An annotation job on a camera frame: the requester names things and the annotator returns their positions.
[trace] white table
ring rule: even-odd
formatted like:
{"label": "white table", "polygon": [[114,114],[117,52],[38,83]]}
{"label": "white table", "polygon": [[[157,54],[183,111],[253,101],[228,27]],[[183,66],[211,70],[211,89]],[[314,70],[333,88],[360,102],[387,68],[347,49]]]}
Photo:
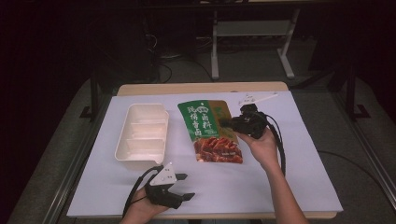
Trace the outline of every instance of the white table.
{"label": "white table", "polygon": [[156,218],[273,218],[274,207],[265,172],[251,156],[248,146],[240,141],[243,164],[196,161],[187,128],[177,108],[178,103],[192,100],[224,100],[232,115],[238,116],[238,102],[247,94],[271,94],[273,90],[279,90],[277,97],[256,105],[279,124],[286,153],[286,178],[294,196],[307,217],[334,217],[343,208],[291,93],[286,85],[277,82],[157,84],[121,88],[119,95],[122,96],[111,100],[67,215],[120,217],[131,188],[144,173],[126,169],[114,156],[127,109],[136,103],[162,103],[170,115],[164,164],[171,161],[177,173],[188,175],[170,190],[177,194],[195,192],[195,196],[178,209],[169,209]]}

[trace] hand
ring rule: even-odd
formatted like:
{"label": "hand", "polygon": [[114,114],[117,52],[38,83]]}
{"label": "hand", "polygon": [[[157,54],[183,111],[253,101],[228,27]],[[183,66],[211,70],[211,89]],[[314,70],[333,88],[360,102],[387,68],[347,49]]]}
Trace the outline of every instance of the hand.
{"label": "hand", "polygon": [[168,209],[168,207],[151,203],[150,200],[146,198],[145,188],[139,189],[136,192],[136,194],[132,198],[132,202],[135,203],[132,203],[131,206],[128,208],[125,217],[121,221],[122,224],[147,223],[154,216]]}
{"label": "hand", "polygon": [[266,128],[260,139],[243,133],[236,133],[236,135],[247,143],[254,159],[266,172],[273,168],[280,168],[277,160],[276,140],[270,129]]}

